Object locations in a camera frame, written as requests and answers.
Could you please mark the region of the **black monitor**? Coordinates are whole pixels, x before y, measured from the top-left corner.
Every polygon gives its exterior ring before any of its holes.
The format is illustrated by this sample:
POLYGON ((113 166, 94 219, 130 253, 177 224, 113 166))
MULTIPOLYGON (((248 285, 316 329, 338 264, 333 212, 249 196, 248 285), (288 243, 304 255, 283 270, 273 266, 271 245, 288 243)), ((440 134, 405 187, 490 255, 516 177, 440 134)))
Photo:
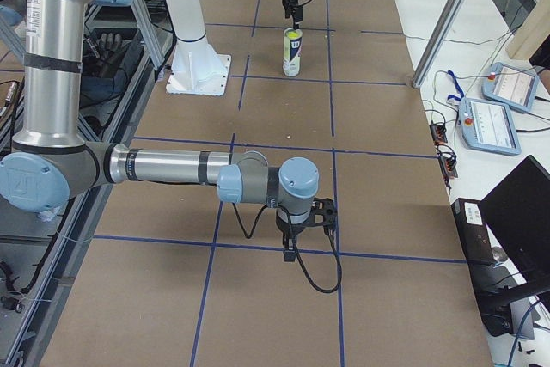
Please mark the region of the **black monitor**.
POLYGON ((549 173, 526 156, 479 203, 498 243, 527 280, 549 275, 549 173))

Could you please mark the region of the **orange black connector block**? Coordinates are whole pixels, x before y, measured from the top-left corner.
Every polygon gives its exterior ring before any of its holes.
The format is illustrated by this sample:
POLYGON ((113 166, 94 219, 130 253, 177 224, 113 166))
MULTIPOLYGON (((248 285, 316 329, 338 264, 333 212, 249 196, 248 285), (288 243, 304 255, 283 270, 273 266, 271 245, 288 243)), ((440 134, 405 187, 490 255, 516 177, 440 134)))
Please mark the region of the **orange black connector block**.
POLYGON ((435 145, 446 144, 448 142, 445 124, 432 123, 429 127, 435 145))

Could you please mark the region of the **aluminium frame post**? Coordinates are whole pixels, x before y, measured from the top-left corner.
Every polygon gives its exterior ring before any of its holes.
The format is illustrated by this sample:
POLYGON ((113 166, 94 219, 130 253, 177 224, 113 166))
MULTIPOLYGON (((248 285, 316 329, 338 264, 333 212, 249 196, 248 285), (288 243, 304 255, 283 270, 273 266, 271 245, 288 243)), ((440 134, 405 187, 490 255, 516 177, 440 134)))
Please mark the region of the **aluminium frame post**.
POLYGON ((446 40, 447 34, 465 0, 447 0, 412 77, 412 86, 419 89, 446 40))

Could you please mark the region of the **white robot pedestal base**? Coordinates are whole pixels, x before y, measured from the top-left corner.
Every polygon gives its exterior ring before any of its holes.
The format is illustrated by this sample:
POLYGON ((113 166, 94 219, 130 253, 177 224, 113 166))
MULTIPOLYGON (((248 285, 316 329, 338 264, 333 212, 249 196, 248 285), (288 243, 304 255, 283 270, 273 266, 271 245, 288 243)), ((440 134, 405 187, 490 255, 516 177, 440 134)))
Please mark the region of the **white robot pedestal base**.
POLYGON ((230 55, 218 54, 209 43, 199 0, 166 0, 176 38, 167 83, 170 94, 221 96, 230 55))

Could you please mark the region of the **clear tennis ball can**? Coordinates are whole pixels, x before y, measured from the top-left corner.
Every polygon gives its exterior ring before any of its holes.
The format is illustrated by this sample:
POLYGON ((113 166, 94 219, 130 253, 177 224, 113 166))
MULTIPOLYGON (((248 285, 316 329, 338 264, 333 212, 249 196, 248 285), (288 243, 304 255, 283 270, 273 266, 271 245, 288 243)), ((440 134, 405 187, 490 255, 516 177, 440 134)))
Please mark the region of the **clear tennis ball can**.
POLYGON ((300 59, 303 44, 303 32, 301 29, 287 28, 284 30, 283 71, 286 76, 294 77, 300 71, 300 59), (289 31, 299 34, 297 39, 289 39, 286 34, 289 31))

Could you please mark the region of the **far teach pendant tablet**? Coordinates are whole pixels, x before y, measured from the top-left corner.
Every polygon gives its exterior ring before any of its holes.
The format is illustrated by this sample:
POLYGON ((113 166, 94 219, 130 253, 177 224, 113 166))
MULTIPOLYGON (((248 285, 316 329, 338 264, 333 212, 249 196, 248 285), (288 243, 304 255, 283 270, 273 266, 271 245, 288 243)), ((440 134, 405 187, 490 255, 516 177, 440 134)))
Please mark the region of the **far teach pendant tablet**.
POLYGON ((533 69, 521 70, 502 62, 492 64, 481 91, 485 98, 507 104, 519 113, 532 109, 540 78, 533 69))

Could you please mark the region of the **near teach pendant tablet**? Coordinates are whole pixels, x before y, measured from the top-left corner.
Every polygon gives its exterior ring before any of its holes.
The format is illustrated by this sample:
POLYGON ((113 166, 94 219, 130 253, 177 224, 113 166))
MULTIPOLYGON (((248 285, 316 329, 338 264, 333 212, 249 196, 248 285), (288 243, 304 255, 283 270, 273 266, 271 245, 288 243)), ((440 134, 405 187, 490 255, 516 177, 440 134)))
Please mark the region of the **near teach pendant tablet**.
POLYGON ((460 101, 458 115, 461 134, 469 149, 505 156, 521 154, 511 110, 506 104, 465 97, 460 101))

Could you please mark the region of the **black computer box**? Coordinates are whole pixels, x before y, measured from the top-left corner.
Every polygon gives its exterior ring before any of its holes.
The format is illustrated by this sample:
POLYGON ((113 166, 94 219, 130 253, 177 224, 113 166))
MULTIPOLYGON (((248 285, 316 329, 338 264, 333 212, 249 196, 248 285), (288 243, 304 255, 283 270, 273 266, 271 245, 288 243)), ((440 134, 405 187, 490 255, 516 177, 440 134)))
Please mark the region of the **black computer box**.
POLYGON ((510 334, 533 339, 532 317, 523 320, 530 305, 529 291, 504 266, 506 252, 492 245, 480 202, 458 198, 451 209, 487 331, 493 337, 510 334))

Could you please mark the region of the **teach pendant tablet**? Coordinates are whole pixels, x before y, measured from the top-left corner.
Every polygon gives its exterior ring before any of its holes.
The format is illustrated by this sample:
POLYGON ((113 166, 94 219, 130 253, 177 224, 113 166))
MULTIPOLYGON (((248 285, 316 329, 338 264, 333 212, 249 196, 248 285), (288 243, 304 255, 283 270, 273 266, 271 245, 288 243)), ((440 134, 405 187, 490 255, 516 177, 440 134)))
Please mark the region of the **teach pendant tablet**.
POLYGON ((460 101, 458 115, 461 134, 469 149, 505 156, 521 154, 511 110, 506 104, 465 97, 460 101))
POLYGON ((540 78, 533 69, 521 70, 502 62, 492 64, 481 91, 485 98, 507 104, 519 113, 532 109, 540 78))

